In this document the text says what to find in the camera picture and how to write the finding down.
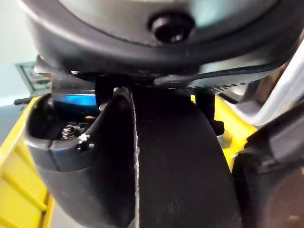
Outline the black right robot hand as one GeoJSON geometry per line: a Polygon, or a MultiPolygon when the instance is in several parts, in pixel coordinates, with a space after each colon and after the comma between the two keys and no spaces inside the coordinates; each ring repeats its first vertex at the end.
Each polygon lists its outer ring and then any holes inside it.
{"type": "Polygon", "coordinates": [[[295,53],[301,0],[22,0],[51,92],[25,142],[87,228],[240,228],[214,98],[295,53]]]}

